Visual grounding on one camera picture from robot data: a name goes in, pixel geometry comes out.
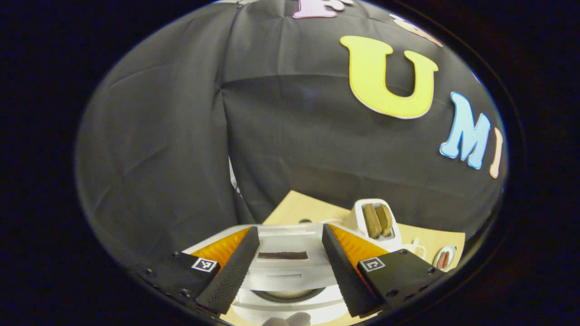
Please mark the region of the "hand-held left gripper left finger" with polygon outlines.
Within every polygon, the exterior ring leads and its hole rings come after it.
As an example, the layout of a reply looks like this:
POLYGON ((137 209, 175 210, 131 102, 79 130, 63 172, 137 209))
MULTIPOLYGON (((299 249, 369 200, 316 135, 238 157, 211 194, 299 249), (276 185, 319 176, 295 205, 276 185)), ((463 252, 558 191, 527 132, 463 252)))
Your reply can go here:
POLYGON ((225 314, 259 245, 257 227, 245 227, 191 253, 174 252, 145 269, 143 280, 188 309, 225 314))

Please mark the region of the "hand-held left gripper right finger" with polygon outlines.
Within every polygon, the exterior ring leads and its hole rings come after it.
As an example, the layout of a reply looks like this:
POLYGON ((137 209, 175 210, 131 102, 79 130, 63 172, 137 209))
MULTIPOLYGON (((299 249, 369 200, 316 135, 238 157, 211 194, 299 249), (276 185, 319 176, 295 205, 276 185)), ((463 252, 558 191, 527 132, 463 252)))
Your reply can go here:
POLYGON ((385 250, 338 225, 323 225, 322 244, 353 317, 394 312, 444 275, 406 249, 385 250))

